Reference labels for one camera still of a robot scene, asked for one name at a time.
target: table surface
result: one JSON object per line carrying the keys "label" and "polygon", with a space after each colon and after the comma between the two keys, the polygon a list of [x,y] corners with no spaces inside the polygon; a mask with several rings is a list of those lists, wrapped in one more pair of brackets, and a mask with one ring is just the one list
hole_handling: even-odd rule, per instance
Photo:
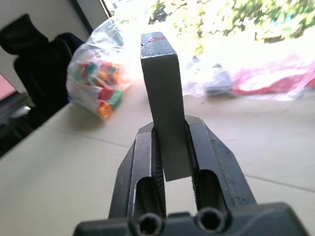
{"label": "table surface", "polygon": [[[184,97],[234,152],[259,203],[290,204],[315,234],[315,98],[293,102]],[[0,229],[6,236],[69,236],[107,218],[117,168],[152,121],[142,80],[107,122],[71,104],[0,160]],[[196,213],[191,179],[166,183],[168,213]]]}

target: beige table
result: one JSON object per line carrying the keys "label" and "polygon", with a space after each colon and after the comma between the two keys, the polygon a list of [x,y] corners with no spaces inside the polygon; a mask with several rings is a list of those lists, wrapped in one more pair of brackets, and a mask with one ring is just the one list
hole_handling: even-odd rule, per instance
{"label": "beige table", "polygon": [[[234,152],[259,203],[290,204],[315,235],[315,98],[271,102],[185,97]],[[69,236],[106,218],[116,171],[137,130],[152,121],[142,81],[107,122],[67,105],[0,159],[5,236]],[[166,183],[168,212],[196,212],[190,178]]]}

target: plastic bag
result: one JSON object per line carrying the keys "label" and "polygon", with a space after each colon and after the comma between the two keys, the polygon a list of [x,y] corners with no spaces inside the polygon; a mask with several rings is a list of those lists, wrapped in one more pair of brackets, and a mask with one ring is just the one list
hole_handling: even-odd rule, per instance
{"label": "plastic bag", "polygon": [[109,119],[140,65],[139,25],[148,23],[150,5],[126,0],[115,16],[96,28],[74,53],[67,70],[70,102]]}
{"label": "plastic bag", "polygon": [[222,47],[220,53],[202,55],[188,66],[184,95],[230,93],[255,99],[289,101],[315,86],[315,57],[308,38],[273,44]]}

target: green foliage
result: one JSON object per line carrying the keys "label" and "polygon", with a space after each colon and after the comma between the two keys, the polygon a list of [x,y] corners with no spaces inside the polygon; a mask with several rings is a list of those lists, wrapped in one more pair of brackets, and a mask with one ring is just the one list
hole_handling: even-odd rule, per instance
{"label": "green foliage", "polygon": [[253,32],[253,40],[295,38],[315,25],[314,0],[155,0],[151,23],[171,21],[196,54],[208,35]]}

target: black chair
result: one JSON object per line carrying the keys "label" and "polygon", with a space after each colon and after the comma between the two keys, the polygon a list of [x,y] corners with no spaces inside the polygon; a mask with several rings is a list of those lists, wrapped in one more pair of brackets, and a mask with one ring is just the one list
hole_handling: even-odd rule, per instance
{"label": "black chair", "polygon": [[28,14],[0,31],[0,46],[19,56],[14,69],[35,104],[29,112],[32,127],[37,128],[68,103],[67,66],[81,44],[83,41],[71,33],[49,42]]}

